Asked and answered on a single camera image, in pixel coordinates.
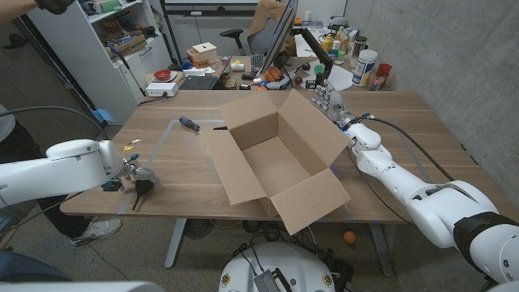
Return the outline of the person's black gloved hand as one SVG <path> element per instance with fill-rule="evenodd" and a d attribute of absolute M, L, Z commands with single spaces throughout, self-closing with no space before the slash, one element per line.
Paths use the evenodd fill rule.
<path fill-rule="evenodd" d="M 75 0 L 34 0 L 42 10 L 47 10 L 54 15 L 63 14 Z"/>

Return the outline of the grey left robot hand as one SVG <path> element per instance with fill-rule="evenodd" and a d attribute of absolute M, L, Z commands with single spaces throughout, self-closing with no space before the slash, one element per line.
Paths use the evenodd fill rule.
<path fill-rule="evenodd" d="M 155 185 L 160 183 L 157 174 L 153 170 L 135 164 L 125 164 L 118 176 L 124 178 L 133 176 L 137 181 L 150 181 Z"/>

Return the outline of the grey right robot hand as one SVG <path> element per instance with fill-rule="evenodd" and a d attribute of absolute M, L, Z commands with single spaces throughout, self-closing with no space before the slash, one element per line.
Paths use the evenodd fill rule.
<path fill-rule="evenodd" d="M 342 131 L 347 131 L 358 120 L 350 113 L 341 94 L 326 79 L 316 86 L 318 98 L 311 98 L 310 103 L 319 106 L 325 115 Z"/>

